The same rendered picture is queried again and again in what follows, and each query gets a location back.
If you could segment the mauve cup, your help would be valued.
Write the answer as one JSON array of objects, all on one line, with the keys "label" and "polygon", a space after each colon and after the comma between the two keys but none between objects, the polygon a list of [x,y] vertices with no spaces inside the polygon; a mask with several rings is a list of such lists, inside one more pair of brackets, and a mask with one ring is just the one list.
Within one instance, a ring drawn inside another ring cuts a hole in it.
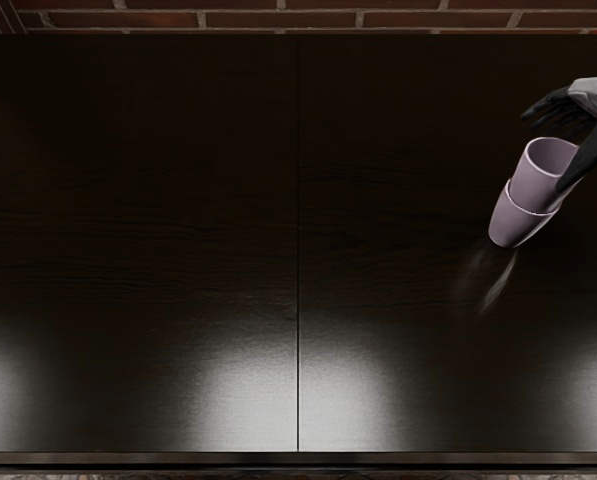
[{"label": "mauve cup", "polygon": [[530,239],[559,211],[560,206],[546,213],[536,213],[517,205],[510,196],[508,179],[494,206],[488,236],[497,246],[513,249]]},{"label": "mauve cup", "polygon": [[539,137],[525,146],[509,183],[512,201],[532,213],[555,211],[572,190],[558,192],[563,176],[578,146],[556,137]]}]

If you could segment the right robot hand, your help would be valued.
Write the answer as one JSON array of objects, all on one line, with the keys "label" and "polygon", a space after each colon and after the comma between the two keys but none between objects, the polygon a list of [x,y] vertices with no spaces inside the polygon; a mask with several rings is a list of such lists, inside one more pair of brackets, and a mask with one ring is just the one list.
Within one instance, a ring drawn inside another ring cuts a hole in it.
[{"label": "right robot hand", "polygon": [[579,78],[551,91],[525,110],[521,119],[532,119],[532,129],[546,127],[549,135],[564,140],[582,139],[557,181],[557,191],[569,189],[597,167],[597,77]]}]

